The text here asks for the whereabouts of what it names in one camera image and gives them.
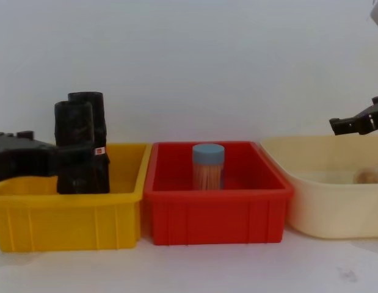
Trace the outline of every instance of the plastic container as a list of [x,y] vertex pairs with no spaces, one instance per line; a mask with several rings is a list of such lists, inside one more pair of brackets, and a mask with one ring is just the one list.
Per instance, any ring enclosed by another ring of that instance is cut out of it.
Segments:
[[378,136],[277,137],[263,150],[293,183],[288,222],[320,238],[378,237],[378,184],[353,184],[378,164]]
[[193,189],[217,190],[224,184],[224,147],[215,143],[193,146]]
[[280,242],[293,189],[252,142],[225,148],[223,190],[192,189],[192,147],[156,143],[144,196],[156,245]]
[[140,238],[151,145],[113,144],[109,194],[59,195],[57,178],[0,183],[0,249],[4,252],[131,248]]

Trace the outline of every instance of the black cylindrical object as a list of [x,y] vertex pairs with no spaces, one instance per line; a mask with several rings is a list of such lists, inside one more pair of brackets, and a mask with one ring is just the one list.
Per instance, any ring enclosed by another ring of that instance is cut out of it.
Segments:
[[[56,145],[65,147],[84,143],[94,144],[92,105],[82,101],[63,101],[54,106],[56,118]],[[59,174],[57,192],[60,194],[103,194],[108,193],[108,175],[100,172],[100,164],[71,168]]]
[[104,119],[103,94],[100,92],[77,92],[68,94],[69,101],[90,103],[92,105],[93,131],[95,144],[95,164],[100,178],[100,189],[108,193],[109,187],[109,156],[106,152],[106,122]]

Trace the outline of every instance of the white wall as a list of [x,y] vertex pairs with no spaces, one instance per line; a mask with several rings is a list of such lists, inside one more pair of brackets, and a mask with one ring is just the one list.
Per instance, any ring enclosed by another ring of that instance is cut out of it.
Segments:
[[97,90],[115,142],[331,134],[378,95],[371,6],[0,0],[0,131],[54,141],[53,104]]

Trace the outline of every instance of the jar of toothpicks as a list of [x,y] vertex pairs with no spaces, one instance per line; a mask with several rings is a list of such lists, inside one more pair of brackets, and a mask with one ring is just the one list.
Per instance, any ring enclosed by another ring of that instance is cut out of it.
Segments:
[[219,190],[224,186],[224,147],[215,143],[193,146],[193,188]]

